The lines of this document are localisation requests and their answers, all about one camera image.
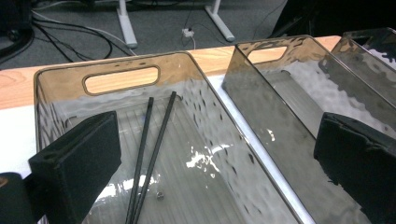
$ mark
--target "plastic tray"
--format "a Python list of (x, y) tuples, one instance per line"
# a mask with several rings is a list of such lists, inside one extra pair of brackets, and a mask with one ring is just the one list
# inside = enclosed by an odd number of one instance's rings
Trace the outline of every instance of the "plastic tray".
[[(88, 92), (90, 77), (145, 68), (158, 69), (152, 83)], [(62, 66), (35, 75), (38, 150), (89, 116), (117, 111), (122, 164), (84, 223), (125, 222), (147, 102), (155, 98), (143, 171), (171, 91), (178, 97), (139, 223), (297, 222), (196, 62), (190, 54), (176, 52)]]
[(396, 107), (396, 32), (346, 32), (332, 54)]
[[(252, 63), (254, 50), (286, 48)], [(310, 36), (236, 45), (223, 89), (317, 223), (369, 222), (360, 206), (329, 182), (313, 152), (324, 111), (395, 136), (395, 109)]]

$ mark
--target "wooden table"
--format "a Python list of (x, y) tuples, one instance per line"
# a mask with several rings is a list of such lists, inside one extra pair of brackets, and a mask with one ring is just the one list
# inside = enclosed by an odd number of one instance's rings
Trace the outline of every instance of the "wooden table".
[[(317, 38), (327, 49), (332, 49), (339, 39)], [(225, 74), (233, 49), (197, 49), (190, 53), (207, 76), (214, 76)], [(274, 59), (279, 57), (279, 50), (267, 50), (258, 56), (263, 61)], [(22, 177), (31, 173), (27, 160), (36, 152), (33, 78), (35, 72), (47, 67), (50, 66), (0, 71), (0, 173), (17, 172)]]
[[(331, 50), (340, 36), (319, 37), (317, 41), (326, 49)], [(189, 53), (198, 62), (207, 76), (224, 74), (233, 55), (234, 46), (214, 49), (196, 49)], [(260, 56), (262, 60), (271, 59), (277, 55), (276, 49), (266, 51)], [(23, 105), (32, 105), (33, 77), (35, 72), (50, 66), (16, 68), (0, 71), (0, 109)]]

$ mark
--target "black chopstick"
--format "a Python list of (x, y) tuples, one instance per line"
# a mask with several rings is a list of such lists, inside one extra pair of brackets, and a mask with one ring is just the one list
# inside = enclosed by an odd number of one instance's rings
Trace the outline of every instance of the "black chopstick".
[(171, 98), (169, 100), (168, 107), (166, 107), (165, 117), (163, 118), (163, 125), (161, 126), (160, 133), (158, 134), (157, 142), (155, 144), (155, 148), (154, 148), (154, 151), (152, 153), (151, 160), (149, 162), (148, 171), (146, 173), (145, 184), (143, 185), (141, 195), (140, 195), (139, 200), (137, 202), (137, 209), (136, 209), (136, 211), (134, 213), (134, 222), (133, 222), (133, 224), (136, 224), (138, 219), (139, 219), (140, 211), (142, 210), (143, 202), (145, 201), (146, 193), (147, 193), (147, 190), (149, 188), (149, 181), (151, 179), (152, 171), (154, 170), (154, 164), (155, 164), (155, 161), (157, 160), (157, 156), (158, 156), (158, 152), (160, 150), (161, 142), (163, 141), (163, 134), (165, 133), (166, 124), (167, 124), (167, 122), (169, 120), (169, 117), (171, 115), (172, 107), (173, 107), (175, 99), (176, 99), (176, 92), (172, 91), (172, 95), (171, 95)]
[(151, 117), (153, 102), (154, 102), (154, 98), (152, 97), (148, 98), (148, 109), (146, 111), (146, 118), (143, 127), (142, 138), (140, 139), (140, 147), (137, 155), (136, 168), (134, 169), (134, 186), (132, 187), (131, 198), (129, 200), (129, 205), (128, 205), (128, 213), (126, 215), (125, 223), (127, 224), (132, 223), (134, 217), (133, 214), (135, 213), (135, 208), (137, 208), (136, 207), (137, 188), (139, 187), (138, 184), (140, 180), (140, 170), (142, 168), (143, 154), (145, 151), (146, 140), (149, 132), (149, 120)]

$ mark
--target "floor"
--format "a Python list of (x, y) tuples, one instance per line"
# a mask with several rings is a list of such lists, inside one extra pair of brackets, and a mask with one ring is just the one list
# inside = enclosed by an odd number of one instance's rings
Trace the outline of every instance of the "floor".
[[(231, 46), (237, 42), (263, 39), (270, 35), (287, 0), (222, 0), (219, 15), (235, 36), (234, 42), (227, 42), (219, 29), (206, 14), (205, 5), (211, 5), (211, 0), (181, 1), (175, 6), (165, 6), (176, 1), (158, 0), (156, 7), (141, 7), (137, 4), (150, 5), (151, 1), (135, 1), (127, 3), (129, 17), (134, 27), (138, 47), (134, 54), (145, 55), (163, 53), (175, 50), (206, 49), (221, 46)], [(40, 1), (34, 9), (34, 18), (44, 20), (42, 16), (66, 23), (94, 27), (107, 31), (123, 39), (116, 7), (118, 2), (96, 1), (94, 7), (87, 7), (78, 1), (68, 3)], [(71, 27), (37, 21), (38, 24), (50, 26), (44, 28), (63, 44), (59, 48), (73, 62), (103, 59), (109, 53), (107, 42), (96, 35), (87, 35), (70, 30)], [(181, 30), (191, 28), (194, 31), (193, 41), (183, 37)], [(46, 36), (34, 27), (35, 39), (31, 46), (15, 57), (0, 63), (1, 69), (38, 66), (69, 61), (48, 41)], [(113, 47), (109, 58), (132, 54), (119, 40), (106, 35), (121, 49)], [(3, 36), (0, 43), (7, 42)], [(77, 56), (71, 50), (84, 56)]]

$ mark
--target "metal table leg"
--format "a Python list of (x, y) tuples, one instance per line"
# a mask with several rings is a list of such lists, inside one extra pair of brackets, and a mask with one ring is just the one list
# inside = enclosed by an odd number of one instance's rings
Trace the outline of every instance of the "metal table leg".
[(209, 14), (212, 21), (218, 26), (225, 39), (229, 42), (233, 42), (235, 40), (235, 36), (233, 36), (231, 31), (228, 29), (218, 14), (220, 2), (221, 0), (214, 0), (212, 6), (205, 6), (205, 10), (207, 14)]
[(136, 37), (134, 37), (134, 30), (132, 29), (131, 21), (128, 17), (128, 12), (126, 10), (125, 0), (120, 0), (120, 7), (117, 8), (119, 14), (120, 25), (122, 29), (122, 34), (128, 48), (137, 48)]

